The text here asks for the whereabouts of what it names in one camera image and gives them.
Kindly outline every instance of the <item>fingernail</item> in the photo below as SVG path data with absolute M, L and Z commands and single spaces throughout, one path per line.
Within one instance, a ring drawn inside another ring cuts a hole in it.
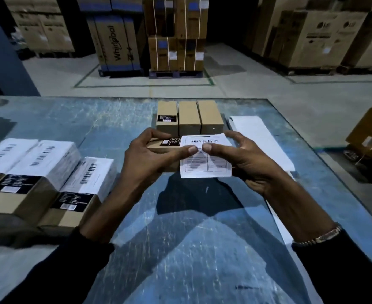
M 199 151 L 199 149 L 197 148 L 197 146 L 192 146 L 189 148 L 189 153 L 191 155 L 194 155 L 195 153 L 197 153 Z
M 204 152 L 210 152 L 211 151 L 211 143 L 204 143 L 203 146 L 201 147 Z

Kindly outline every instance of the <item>black sticker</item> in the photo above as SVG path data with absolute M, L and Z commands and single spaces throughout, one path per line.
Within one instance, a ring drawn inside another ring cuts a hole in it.
M 168 140 L 164 140 L 160 146 L 179 146 L 180 139 L 178 137 L 173 137 Z
M 0 192 L 27 194 L 41 176 L 7 175 L 0 182 Z
M 158 122 L 177 122 L 176 115 L 158 115 Z
M 51 208 L 83 212 L 94 194 L 62 192 Z

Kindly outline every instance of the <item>barcode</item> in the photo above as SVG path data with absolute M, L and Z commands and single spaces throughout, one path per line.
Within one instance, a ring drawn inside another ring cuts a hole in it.
M 20 186 L 4 186 L 3 189 L 0 190 L 0 192 L 17 193 L 19 189 L 21 189 Z
M 87 172 L 80 181 L 80 184 L 87 184 L 89 182 L 89 178 L 91 178 L 93 172 L 96 170 L 96 167 L 97 167 L 96 163 L 90 164 L 89 168 L 87 169 Z
M 2 149 L 0 151 L 0 159 L 3 158 L 6 155 L 6 153 L 12 150 L 15 146 L 17 146 L 17 144 L 8 144 L 8 146 Z
M 60 209 L 74 211 L 76 209 L 76 205 L 62 204 Z
M 190 141 L 190 143 L 216 143 L 219 142 L 219 140 L 193 140 Z
M 43 159 L 55 148 L 55 146 L 48 146 L 36 159 L 30 164 L 30 166 L 38 166 Z

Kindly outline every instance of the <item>person's right hand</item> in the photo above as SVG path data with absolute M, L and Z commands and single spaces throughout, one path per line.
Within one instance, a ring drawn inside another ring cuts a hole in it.
M 233 175 L 241 178 L 255 192 L 266 197 L 274 182 L 290 178 L 254 141 L 236 131 L 226 131 L 225 136 L 234 139 L 239 148 L 205 143 L 203 151 L 231 163 L 234 167 Z

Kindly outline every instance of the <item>floor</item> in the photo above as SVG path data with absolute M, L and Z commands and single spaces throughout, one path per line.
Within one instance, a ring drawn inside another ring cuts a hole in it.
M 24 61 L 42 96 L 267 98 L 315 150 L 345 147 L 345 138 L 372 106 L 372 75 L 283 77 L 224 44 L 206 47 L 202 79 L 100 78 L 96 55 Z M 372 184 L 356 169 L 321 153 L 372 212 Z

